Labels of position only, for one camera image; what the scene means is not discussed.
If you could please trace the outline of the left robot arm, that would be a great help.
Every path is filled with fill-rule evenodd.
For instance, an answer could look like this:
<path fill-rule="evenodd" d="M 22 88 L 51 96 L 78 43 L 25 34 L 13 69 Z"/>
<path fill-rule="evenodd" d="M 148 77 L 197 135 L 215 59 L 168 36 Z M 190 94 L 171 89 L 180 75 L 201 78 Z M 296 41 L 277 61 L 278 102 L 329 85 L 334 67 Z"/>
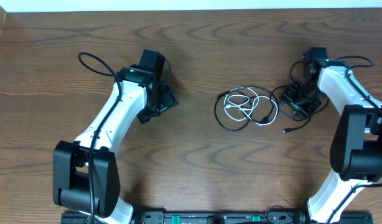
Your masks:
<path fill-rule="evenodd" d="M 62 223 L 144 223 L 143 214 L 120 196 L 116 155 L 131 123 L 144 124 L 178 101 L 161 79 L 169 63 L 155 50 L 144 50 L 139 63 L 107 76 L 113 90 L 93 122 L 74 141 L 54 149 L 53 200 L 69 211 Z"/>

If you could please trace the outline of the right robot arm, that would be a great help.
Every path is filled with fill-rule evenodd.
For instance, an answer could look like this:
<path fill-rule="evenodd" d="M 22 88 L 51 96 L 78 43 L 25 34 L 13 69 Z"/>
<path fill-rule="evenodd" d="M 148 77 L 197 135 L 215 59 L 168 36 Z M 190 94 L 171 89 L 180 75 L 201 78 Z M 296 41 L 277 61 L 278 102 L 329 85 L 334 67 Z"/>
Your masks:
<path fill-rule="evenodd" d="M 305 83 L 292 82 L 281 95 L 300 120 L 323 109 L 326 97 L 340 114 L 330 147 L 331 170 L 293 223 L 373 223 L 367 212 L 346 212 L 363 189 L 382 187 L 382 102 L 357 81 L 346 57 L 331 59 L 324 47 L 312 47 L 301 61 Z"/>

